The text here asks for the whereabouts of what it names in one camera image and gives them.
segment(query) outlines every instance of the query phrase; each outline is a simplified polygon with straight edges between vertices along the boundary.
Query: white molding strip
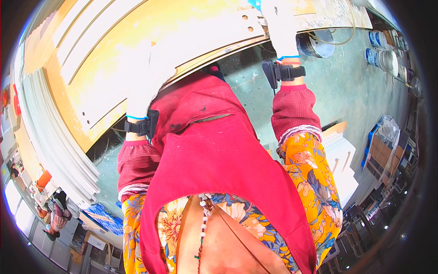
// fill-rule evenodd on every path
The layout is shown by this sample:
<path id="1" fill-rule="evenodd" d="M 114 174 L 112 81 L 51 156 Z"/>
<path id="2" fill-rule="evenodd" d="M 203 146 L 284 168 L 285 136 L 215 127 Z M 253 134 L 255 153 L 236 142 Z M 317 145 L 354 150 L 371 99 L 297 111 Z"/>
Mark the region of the white molding strip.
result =
<path id="1" fill-rule="evenodd" d="M 99 41 L 144 0 L 115 0 L 85 31 L 64 62 L 61 75 L 67 85 Z"/>
<path id="2" fill-rule="evenodd" d="M 62 20 L 61 24 L 58 26 L 55 34 L 53 35 L 53 44 L 57 48 L 67 33 L 68 29 L 71 27 L 73 22 L 78 18 L 79 14 L 88 6 L 92 0 L 78 0 L 74 6 L 70 9 L 67 15 Z"/>
<path id="3" fill-rule="evenodd" d="M 86 10 L 76 20 L 70 31 L 62 41 L 58 50 L 58 59 L 61 65 L 64 64 L 70 52 L 73 50 L 76 43 L 87 31 L 89 26 L 96 18 L 112 3 L 114 0 L 94 0 Z"/>
<path id="4" fill-rule="evenodd" d="M 43 167 L 82 209 L 96 201 L 99 170 L 81 150 L 56 108 L 42 68 L 23 80 L 19 94 L 26 131 Z"/>

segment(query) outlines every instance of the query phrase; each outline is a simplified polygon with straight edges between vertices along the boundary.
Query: plastic wrap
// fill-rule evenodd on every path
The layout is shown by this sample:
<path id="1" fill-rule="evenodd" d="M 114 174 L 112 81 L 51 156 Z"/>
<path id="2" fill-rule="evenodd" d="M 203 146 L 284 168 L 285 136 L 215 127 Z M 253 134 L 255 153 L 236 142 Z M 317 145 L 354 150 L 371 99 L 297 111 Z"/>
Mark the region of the plastic wrap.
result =
<path id="1" fill-rule="evenodd" d="M 374 134 L 374 138 L 379 138 L 387 147 L 391 149 L 391 155 L 389 156 L 388 162 L 379 178 L 379 182 L 382 181 L 383 177 L 387 175 L 388 169 L 390 169 L 393 157 L 395 157 L 397 145 L 399 143 L 400 128 L 397 125 L 393 117 L 383 115 L 379 120 L 380 127 Z"/>

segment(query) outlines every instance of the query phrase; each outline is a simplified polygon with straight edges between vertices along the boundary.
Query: wooden board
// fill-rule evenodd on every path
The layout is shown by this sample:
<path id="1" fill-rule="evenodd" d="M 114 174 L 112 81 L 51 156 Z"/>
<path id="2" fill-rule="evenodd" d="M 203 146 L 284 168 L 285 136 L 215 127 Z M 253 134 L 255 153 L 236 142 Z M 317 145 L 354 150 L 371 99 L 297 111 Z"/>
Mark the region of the wooden board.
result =
<path id="1" fill-rule="evenodd" d="M 305 3 L 302 11 L 297 9 L 301 14 L 297 16 L 300 31 L 353 24 L 371 28 L 364 8 L 352 7 L 353 23 L 347 0 L 312 0 L 314 14 L 303 14 L 310 12 L 309 0 L 291 1 Z M 85 54 L 86 59 L 68 85 L 61 76 L 58 49 L 49 41 L 74 4 L 75 1 L 66 0 L 43 33 L 40 26 L 26 39 L 25 71 L 45 68 L 53 100 L 83 151 L 125 113 L 124 83 L 128 78 L 119 67 L 123 49 L 147 38 L 156 42 L 163 54 L 172 52 L 178 71 L 174 82 L 214 60 L 268 40 L 254 18 L 260 13 L 245 0 L 148 0 L 115 26 L 107 26 L 108 33 L 96 46 L 91 45 L 91 51 L 85 47 L 83 52 L 89 54 Z"/>

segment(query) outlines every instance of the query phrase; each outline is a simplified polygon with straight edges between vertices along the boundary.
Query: hose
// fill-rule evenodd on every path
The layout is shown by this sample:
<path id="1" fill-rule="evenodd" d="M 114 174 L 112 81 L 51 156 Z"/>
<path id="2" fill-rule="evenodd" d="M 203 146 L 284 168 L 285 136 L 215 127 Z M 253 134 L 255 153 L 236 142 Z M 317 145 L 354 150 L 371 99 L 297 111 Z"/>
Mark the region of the hose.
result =
<path id="1" fill-rule="evenodd" d="M 311 33 L 309 32 L 309 35 L 310 35 L 313 39 L 315 39 L 315 40 L 319 40 L 319 41 L 321 41 L 321 42 L 323 42 L 323 43 L 325 43 L 325 44 L 334 45 L 334 46 L 340 46 L 340 45 L 347 44 L 348 42 L 350 42 L 351 39 L 353 39 L 354 33 L 356 32 L 356 23 L 355 23 L 355 21 L 354 21 L 354 15 L 353 15 L 353 10 L 351 9 L 351 4 L 349 3 L 350 0 L 346 0 L 346 1 L 347 1 L 348 8 L 350 9 L 351 18 L 352 18 L 352 20 L 353 20 L 353 33 L 351 34 L 350 38 L 347 39 L 346 41 L 342 42 L 342 43 L 330 43 L 330 42 L 327 42 L 327 41 L 324 41 L 324 40 L 318 38 L 317 36 L 315 36 L 315 35 L 313 35 L 313 34 L 311 34 Z"/>

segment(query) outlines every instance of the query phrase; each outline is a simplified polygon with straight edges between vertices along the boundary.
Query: red checkered sleeve cover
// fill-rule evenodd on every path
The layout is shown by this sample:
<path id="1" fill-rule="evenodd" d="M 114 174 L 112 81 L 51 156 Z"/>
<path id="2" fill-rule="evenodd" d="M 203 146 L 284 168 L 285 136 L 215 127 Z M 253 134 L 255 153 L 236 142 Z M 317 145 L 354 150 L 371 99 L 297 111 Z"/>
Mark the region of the red checkered sleeve cover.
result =
<path id="1" fill-rule="evenodd" d="M 304 85 L 282 85 L 272 103 L 272 128 L 282 144 L 288 137 L 301 132 L 309 132 L 320 139 L 321 122 L 313 112 L 316 97 Z"/>
<path id="2" fill-rule="evenodd" d="M 144 193 L 161 160 L 159 152 L 148 141 L 125 141 L 117 158 L 119 200 Z"/>

